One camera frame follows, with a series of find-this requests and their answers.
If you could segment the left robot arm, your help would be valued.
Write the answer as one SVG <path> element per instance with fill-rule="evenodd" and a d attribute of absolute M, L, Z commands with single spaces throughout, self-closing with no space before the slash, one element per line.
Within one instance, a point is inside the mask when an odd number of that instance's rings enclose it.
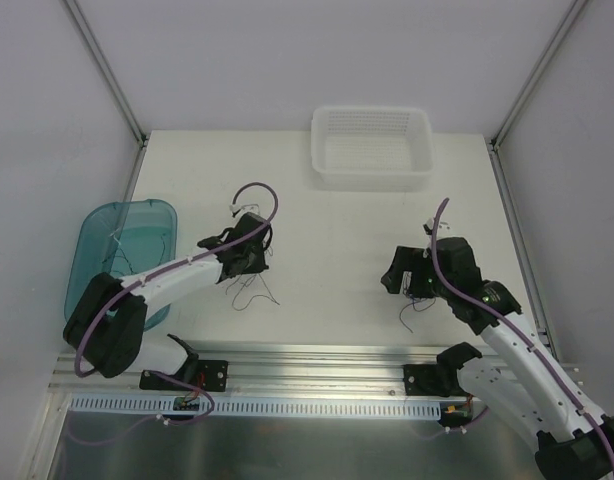
<path fill-rule="evenodd" d="M 141 373 L 144 389 L 199 389 L 208 380 L 198 354 L 174 334 L 150 338 L 147 322 L 158 311 L 198 290 L 266 270 L 270 222 L 245 212 L 235 226 L 198 242 L 192 255 L 138 274 L 94 276 L 63 330 L 76 351 L 80 378 Z"/>

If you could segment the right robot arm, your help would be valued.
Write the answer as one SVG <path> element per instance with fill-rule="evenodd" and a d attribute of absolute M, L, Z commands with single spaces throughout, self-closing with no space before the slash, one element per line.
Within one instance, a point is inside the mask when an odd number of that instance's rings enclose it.
<path fill-rule="evenodd" d="M 444 300 L 515 377 L 508 381 L 480 350 L 462 342 L 432 364 L 404 365 L 407 394 L 477 397 L 524 438 L 546 479 L 614 478 L 614 416 L 568 376 L 510 291 L 483 278 L 465 239 L 397 247 L 381 283 L 390 294 Z"/>

